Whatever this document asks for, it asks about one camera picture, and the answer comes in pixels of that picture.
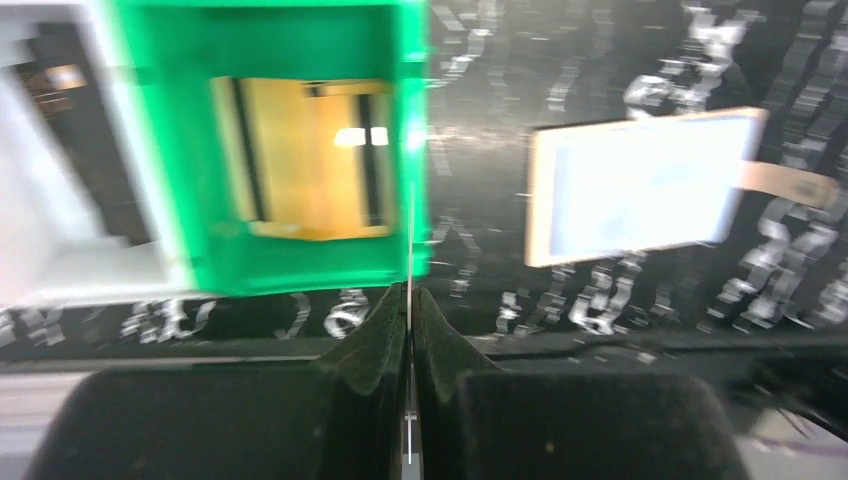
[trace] dark background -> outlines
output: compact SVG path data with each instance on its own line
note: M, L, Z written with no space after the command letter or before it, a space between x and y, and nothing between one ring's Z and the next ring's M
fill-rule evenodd
M732 61L719 68L718 83L706 104L686 106L673 95L659 93L643 98L640 105L652 115L687 108L763 106L771 118L759 160L774 163L785 163L786 143L797 143L803 137L798 132L809 132L818 119L834 118L838 126L823 139L827 148L815 170L841 181L840 152L848 141L848 123L842 122L848 108L843 100L848 95L844 94L842 60L834 48L827 47L841 45L846 25L840 22L848 0L814 2L805 10L808 3L433 1L429 191L435 256L430 275L420 283L431 289L452 325L466 335L492 334L498 331L500 318L501 334L571 331L577 327L569 320L569 312L581 294L609 298L628 284L615 282L626 273L619 259L557 271L524 266L522 195L528 133L543 125L625 118L628 86L640 75L662 76L667 63L663 59L686 65L666 80L684 90L690 88L704 76L705 70L694 68L695 63L709 67L721 60L715 48L705 46L704 38L735 43ZM706 10L696 19L697 10L684 6ZM748 16L741 11L749 12ZM715 28L729 25L724 22L734 18L753 18L737 29L738 42L728 33L729 27ZM693 24L714 28L699 40L690 28ZM809 101L802 89L819 83L823 86L815 91L820 101L805 107ZM605 188L598 185L597 195L604 195ZM717 300L728 280L748 276L746 254L767 243L758 222L771 200L764 194L746 193L730 238L715 248L686 247L641 259L638 274L625 277L634 279L632 292L614 325L626 331L698 329L705 334L717 330L764 334L775 329L818 334L841 328L844 318L840 315L823 320L815 313L823 311L828 301L832 309L848 313L839 307L843 297L848 298L848 283L837 282L844 274L840 265L848 256L841 218L824 222L838 238L808 258L808 265L793 264L790 260L798 257L792 247L784 246L765 269L772 282L786 269L788 278L800 280L796 289L780 299L786 311L792 312L790 316L802 322L783 318L782 310L765 327L746 327L745 322L734 320L764 294L762 290L773 286L768 282L734 302ZM587 209L592 202L586 199ZM806 211L798 218L784 219L790 243L822 225L816 215ZM593 278L593 269L611 277L609 288L593 287L604 283L602 276ZM322 337L329 335L328 315L361 318L381 294L382 289L367 289L214 303L163 299L66 311L9 310L0 315L0 358L51 345L92 349L114 344ZM610 308L603 302L595 307L590 313L596 315ZM724 318L711 314L714 308L723 309ZM734 322L739 328L733 328ZM351 326L350 320L339 320L342 333L336 335Z

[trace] thin wire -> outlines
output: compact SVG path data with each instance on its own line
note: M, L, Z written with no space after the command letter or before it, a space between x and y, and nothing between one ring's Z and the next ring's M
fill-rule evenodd
M415 232L415 182L409 184L409 264L406 272L406 332L409 338L409 356L412 357L412 238ZM412 362L409 364L408 377L406 383L406 448L407 461L412 465Z

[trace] green plastic holder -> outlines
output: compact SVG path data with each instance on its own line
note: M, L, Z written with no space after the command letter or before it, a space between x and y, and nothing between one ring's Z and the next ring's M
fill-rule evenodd
M410 266L414 276L427 273L426 2L116 0L116 7L200 290L247 296L386 286L405 280ZM222 76L390 84L393 233L324 242L252 235L216 125L210 79Z

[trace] green frame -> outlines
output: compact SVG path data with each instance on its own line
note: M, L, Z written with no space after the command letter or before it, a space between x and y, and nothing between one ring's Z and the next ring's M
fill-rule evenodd
M427 273L428 16L421 0L115 0L198 288L247 296L386 286ZM393 234L327 242L251 235L239 218L209 79L389 82ZM410 222L414 209L414 222ZM412 226L412 259L410 231Z

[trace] beige tab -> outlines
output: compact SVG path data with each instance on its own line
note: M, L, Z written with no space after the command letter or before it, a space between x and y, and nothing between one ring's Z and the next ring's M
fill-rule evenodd
M738 187L786 198L813 208L830 205L839 192L836 180L813 172L763 162L745 162Z

